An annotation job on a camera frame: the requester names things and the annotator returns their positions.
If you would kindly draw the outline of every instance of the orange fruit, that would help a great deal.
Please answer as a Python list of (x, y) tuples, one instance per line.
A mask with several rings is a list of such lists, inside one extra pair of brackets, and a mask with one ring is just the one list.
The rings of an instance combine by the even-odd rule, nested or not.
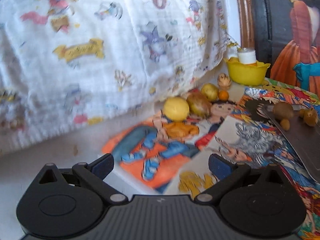
[(229, 99), (229, 93), (225, 90), (221, 90), (218, 94), (220, 100), (227, 101)]

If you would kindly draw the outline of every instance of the blue pants illustration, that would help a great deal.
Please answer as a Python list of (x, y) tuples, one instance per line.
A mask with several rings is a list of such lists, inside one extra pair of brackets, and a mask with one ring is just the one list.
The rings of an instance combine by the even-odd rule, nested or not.
[[(155, 128), (149, 126), (138, 126), (132, 130), (126, 138), (118, 143), (118, 145), (112, 151), (112, 155), (116, 161), (122, 161), (124, 163), (132, 163), (137, 160), (144, 159), (147, 152), (154, 147), (156, 137), (157, 130)], [(137, 152), (131, 153), (138, 143), (141, 142), (141, 139), (141, 149)], [(145, 159), (144, 161), (142, 177), (145, 180), (153, 179), (162, 160), (170, 159), (179, 154), (192, 158), (199, 152), (195, 146), (187, 145), (179, 141), (172, 141), (162, 144), (167, 148), (166, 150), (159, 152), (159, 155), (153, 158)]]

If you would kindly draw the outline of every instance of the colorful tablecloth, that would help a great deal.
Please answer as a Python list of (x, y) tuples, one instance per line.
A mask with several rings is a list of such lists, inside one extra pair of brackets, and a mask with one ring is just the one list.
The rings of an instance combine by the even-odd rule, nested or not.
[(237, 103), (216, 101), (207, 119), (190, 116), (176, 123), (159, 112), (112, 138), (102, 151), (112, 153), (124, 170), (151, 188), (191, 197), (218, 181), (208, 169), (213, 152), (253, 168), (277, 163), (307, 208), (299, 236), (320, 239), (320, 184), (311, 179), (293, 148), (261, 111), (263, 105), (279, 101), (320, 113), (314, 94), (266, 80), (259, 88), (246, 88)]

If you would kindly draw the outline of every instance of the anime poster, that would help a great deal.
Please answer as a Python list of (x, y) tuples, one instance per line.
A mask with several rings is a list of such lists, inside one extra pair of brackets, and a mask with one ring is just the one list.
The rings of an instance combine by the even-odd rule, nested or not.
[(270, 6), (275, 58), (270, 77), (319, 96), (320, 0), (270, 0)]
[(159, 112), (109, 140), (102, 152), (111, 153), (124, 170), (163, 193), (179, 168), (214, 138), (234, 107), (234, 102), (217, 101), (207, 119), (190, 116), (184, 122), (172, 122)]

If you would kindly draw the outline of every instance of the blue bow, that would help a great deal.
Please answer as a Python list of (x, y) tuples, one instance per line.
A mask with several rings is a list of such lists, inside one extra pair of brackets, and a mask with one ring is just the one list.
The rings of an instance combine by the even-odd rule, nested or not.
[(300, 81), (301, 88), (309, 90), (309, 77), (320, 76), (320, 62), (314, 64), (299, 63), (294, 66), (293, 70), (296, 72), (296, 77)]

